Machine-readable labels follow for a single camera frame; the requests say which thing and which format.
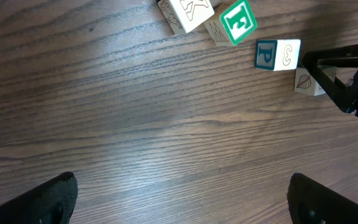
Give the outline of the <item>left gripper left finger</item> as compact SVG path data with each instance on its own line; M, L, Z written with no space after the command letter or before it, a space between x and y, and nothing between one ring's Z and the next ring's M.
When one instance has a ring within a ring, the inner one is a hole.
M64 172L0 205L0 223L68 224L77 196L74 173Z

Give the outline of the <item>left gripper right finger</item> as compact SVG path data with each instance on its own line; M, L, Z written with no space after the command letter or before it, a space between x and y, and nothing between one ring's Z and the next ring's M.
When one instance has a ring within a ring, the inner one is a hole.
M287 200L295 224L358 224L358 204L301 173L292 175Z

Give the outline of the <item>green F letter block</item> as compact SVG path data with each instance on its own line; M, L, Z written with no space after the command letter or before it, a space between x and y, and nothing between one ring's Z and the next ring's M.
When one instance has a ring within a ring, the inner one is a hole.
M220 4L214 15L204 22L218 46L236 46L257 28L248 0L231 0Z

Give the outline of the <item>cream block red X side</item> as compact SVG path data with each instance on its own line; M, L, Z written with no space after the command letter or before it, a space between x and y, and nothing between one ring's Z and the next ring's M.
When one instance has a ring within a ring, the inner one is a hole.
M336 67L322 66L321 68L326 75L334 81L336 77ZM309 74L307 69L301 67L296 68L294 91L311 96L326 94L319 83Z

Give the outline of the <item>plain cream block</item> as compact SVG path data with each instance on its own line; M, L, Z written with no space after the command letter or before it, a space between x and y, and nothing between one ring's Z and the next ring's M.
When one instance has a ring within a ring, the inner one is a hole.
M300 50L300 39L257 40L254 67L271 71L295 70Z

